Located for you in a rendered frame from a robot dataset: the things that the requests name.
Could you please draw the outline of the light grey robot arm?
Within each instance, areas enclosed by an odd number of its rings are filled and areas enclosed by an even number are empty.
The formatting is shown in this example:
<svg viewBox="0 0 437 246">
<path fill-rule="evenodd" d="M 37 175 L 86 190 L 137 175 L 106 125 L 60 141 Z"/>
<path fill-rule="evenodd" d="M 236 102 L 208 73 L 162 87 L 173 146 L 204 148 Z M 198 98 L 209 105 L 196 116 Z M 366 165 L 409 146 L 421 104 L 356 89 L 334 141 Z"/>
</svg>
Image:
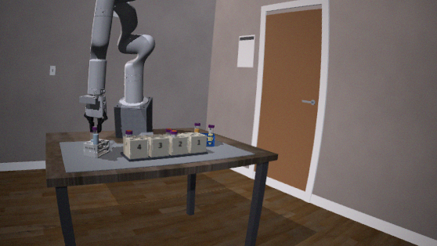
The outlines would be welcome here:
<svg viewBox="0 0 437 246">
<path fill-rule="evenodd" d="M 124 54 L 138 55 L 125 64 L 125 97 L 119 103 L 124 107 L 148 104 L 148 99 L 143 96 L 143 68 L 147 57 L 154 50 L 155 41 L 147 34 L 131 34 L 138 24 L 136 10 L 128 3 L 132 1 L 135 0 L 96 0 L 88 70 L 89 95 L 79 96 L 79 103 L 97 104 L 96 97 L 106 92 L 106 55 L 115 11 L 121 24 L 118 50 Z"/>
</svg>

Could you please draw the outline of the white tube rack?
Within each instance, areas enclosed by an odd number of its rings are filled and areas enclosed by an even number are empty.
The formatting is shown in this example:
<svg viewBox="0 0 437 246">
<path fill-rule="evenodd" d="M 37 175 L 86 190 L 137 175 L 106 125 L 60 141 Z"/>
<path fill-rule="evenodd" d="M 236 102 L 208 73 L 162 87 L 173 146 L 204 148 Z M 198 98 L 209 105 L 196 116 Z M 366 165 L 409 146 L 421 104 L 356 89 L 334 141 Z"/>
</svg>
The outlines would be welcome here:
<svg viewBox="0 0 437 246">
<path fill-rule="evenodd" d="M 104 154 L 110 152 L 110 141 L 105 139 L 99 139 L 99 144 L 93 145 L 93 142 L 91 142 L 90 140 L 86 143 L 83 143 L 83 150 L 84 150 L 84 156 L 99 158 Z"/>
</svg>

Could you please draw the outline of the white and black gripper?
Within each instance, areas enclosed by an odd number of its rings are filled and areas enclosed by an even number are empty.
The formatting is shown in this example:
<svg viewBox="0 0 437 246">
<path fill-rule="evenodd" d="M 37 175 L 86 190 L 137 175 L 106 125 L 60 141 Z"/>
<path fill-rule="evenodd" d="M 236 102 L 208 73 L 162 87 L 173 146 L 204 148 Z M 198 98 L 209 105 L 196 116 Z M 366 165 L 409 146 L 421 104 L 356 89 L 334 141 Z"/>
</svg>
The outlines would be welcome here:
<svg viewBox="0 0 437 246">
<path fill-rule="evenodd" d="M 101 96 L 98 96 L 97 98 L 98 98 L 97 104 L 90 104 L 90 103 L 86 104 L 86 108 L 85 108 L 86 115 L 84 114 L 84 116 L 87 118 L 88 123 L 90 125 L 90 132 L 92 132 L 92 126 L 94 126 L 93 119 L 97 118 L 98 121 L 97 133 L 100 133 L 102 130 L 102 123 L 108 119 L 106 115 L 107 103 L 106 103 L 106 97 L 103 94 Z"/>
</svg>

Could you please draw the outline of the white bucket adapter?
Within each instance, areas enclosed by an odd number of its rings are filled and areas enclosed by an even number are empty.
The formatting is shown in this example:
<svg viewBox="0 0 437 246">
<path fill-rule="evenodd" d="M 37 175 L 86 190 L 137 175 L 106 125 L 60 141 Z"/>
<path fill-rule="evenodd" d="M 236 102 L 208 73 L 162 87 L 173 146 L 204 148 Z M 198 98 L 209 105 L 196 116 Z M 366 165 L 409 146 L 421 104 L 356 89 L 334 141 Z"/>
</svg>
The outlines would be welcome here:
<svg viewBox="0 0 437 246">
<path fill-rule="evenodd" d="M 145 137 L 149 140 L 149 156 L 150 157 L 169 156 L 169 138 L 168 137 L 163 136 L 161 134 L 143 135 L 143 137 Z"/>
<path fill-rule="evenodd" d="M 184 136 L 183 134 L 178 133 L 177 137 L 167 136 L 169 138 L 169 154 L 170 155 L 180 155 L 180 154 L 188 154 L 189 148 L 189 136 Z"/>
<path fill-rule="evenodd" d="M 189 136 L 189 153 L 206 152 L 207 136 L 199 132 L 185 132 L 184 136 Z"/>
<path fill-rule="evenodd" d="M 149 157 L 149 140 L 143 136 L 123 136 L 124 155 L 129 159 Z"/>
</svg>

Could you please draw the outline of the grey bench mat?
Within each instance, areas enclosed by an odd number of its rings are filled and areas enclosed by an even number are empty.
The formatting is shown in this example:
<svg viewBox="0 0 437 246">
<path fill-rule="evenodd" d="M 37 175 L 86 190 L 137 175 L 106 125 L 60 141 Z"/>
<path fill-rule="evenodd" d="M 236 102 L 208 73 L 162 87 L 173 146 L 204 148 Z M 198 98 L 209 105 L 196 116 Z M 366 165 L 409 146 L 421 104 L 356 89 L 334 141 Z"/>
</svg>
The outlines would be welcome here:
<svg viewBox="0 0 437 246">
<path fill-rule="evenodd" d="M 123 143 L 117 144 L 113 140 L 110 140 L 110 152 L 96 158 L 84 156 L 83 143 L 85 142 L 88 141 L 60 143 L 66 173 L 178 165 L 255 155 L 246 150 L 241 150 L 240 148 L 215 140 L 214 147 L 206 147 L 208 154 L 147 161 L 128 161 L 121 155 L 121 152 L 124 152 Z"/>
</svg>

